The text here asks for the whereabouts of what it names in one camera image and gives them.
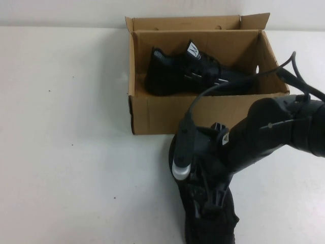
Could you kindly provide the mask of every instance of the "shoe logo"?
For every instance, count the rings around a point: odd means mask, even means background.
[[[199,56],[199,50],[198,48],[194,45],[193,42],[190,43],[187,51],[192,54],[194,57],[198,57]]]
[[[229,132],[226,133],[222,138],[222,145],[225,145],[229,142]]]

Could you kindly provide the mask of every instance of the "black sneaker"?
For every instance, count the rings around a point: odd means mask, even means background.
[[[153,48],[145,88],[156,96],[181,92],[201,93],[224,82],[243,79],[247,74],[221,65],[215,58],[200,52],[190,40],[184,53],[168,56]],[[210,95],[243,95],[253,86],[253,80],[242,82],[234,88],[223,87]]]

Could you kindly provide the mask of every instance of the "open cardboard box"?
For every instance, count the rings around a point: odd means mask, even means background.
[[[174,134],[195,94],[156,97],[144,89],[152,47],[166,54],[184,52],[193,40],[200,51],[221,64],[247,73],[278,66],[266,33],[270,14],[249,16],[125,18],[129,36],[128,99],[134,134]],[[231,128],[244,117],[253,102],[289,93],[276,74],[262,77],[244,96],[203,97],[193,110],[198,126],[218,122]]]

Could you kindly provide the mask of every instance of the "black shoe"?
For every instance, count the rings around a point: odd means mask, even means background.
[[[169,149],[169,168],[172,173],[176,136]],[[186,180],[177,181],[179,193],[185,209],[185,240],[187,244],[235,244],[234,229],[239,221],[235,214],[234,201],[228,188],[223,208],[202,212],[206,192],[202,182],[194,185]]]
[[[190,41],[184,53],[168,56],[153,48],[145,88],[151,94],[168,96],[181,92],[201,93],[209,87],[242,80],[247,74],[221,65],[215,58],[200,52]],[[236,87],[218,90],[210,95],[243,95],[252,87],[253,80]]]

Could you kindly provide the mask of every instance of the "white wall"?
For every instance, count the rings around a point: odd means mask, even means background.
[[[271,12],[268,29],[325,30],[323,0],[0,0],[0,25],[124,27],[124,16]]]

